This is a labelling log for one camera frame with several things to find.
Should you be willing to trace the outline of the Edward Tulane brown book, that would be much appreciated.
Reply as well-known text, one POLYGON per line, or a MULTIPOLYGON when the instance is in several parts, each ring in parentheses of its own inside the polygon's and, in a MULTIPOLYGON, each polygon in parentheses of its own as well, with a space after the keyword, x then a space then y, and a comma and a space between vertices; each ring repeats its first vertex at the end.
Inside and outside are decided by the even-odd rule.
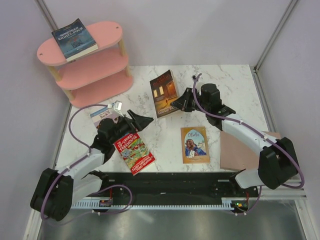
POLYGON ((178 111, 176 107, 171 105, 172 102, 180 97, 176 80, 171 69, 152 79, 149 84, 156 117, 158 119, 178 111))

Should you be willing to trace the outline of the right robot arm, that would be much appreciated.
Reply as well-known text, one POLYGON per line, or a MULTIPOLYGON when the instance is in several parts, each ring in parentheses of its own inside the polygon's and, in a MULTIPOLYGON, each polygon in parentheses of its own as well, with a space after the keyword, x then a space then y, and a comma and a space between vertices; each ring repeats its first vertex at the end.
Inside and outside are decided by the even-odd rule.
POLYGON ((171 106, 183 112, 204 113, 212 126, 235 137, 259 157, 256 169, 244 169, 234 176, 229 184, 233 196, 240 197, 255 186, 272 190, 286 186, 289 179, 301 173, 292 141, 287 137, 277 139, 245 123, 235 110, 222 103, 215 84, 206 83, 201 90, 188 87, 171 106))

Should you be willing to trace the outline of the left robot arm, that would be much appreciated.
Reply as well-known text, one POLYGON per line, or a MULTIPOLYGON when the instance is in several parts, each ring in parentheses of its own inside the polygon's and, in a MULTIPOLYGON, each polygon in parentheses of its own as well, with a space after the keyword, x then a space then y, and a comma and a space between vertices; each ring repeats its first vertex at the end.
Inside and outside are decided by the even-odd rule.
POLYGON ((85 144, 87 152, 81 158, 60 169, 47 168, 41 173, 30 207, 40 213, 42 220, 61 221, 75 202, 90 194, 104 197, 109 193, 109 183, 100 179, 95 169, 113 156, 117 141, 141 132, 154 121, 132 110, 127 113, 128 116, 118 115, 117 120, 102 118, 92 145, 85 144))

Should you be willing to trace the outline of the Nineteen Eighty-Four blue book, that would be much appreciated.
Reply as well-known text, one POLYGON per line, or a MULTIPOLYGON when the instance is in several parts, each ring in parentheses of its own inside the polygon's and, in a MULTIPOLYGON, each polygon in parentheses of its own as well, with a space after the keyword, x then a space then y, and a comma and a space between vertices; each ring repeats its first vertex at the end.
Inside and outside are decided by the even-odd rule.
POLYGON ((79 18, 51 34, 67 62, 74 61, 98 49, 98 44, 79 18))

